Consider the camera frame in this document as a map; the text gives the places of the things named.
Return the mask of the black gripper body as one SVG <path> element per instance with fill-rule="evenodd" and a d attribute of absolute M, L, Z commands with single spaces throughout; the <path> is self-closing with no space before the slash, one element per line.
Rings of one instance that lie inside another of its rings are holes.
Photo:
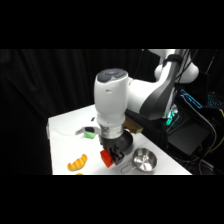
<path fill-rule="evenodd" d="M 112 148 L 113 152 L 124 152 L 127 150 L 127 134 L 124 132 L 120 137 L 115 139 L 107 139 L 104 137 L 99 137 L 100 144 L 104 147 Z"/>

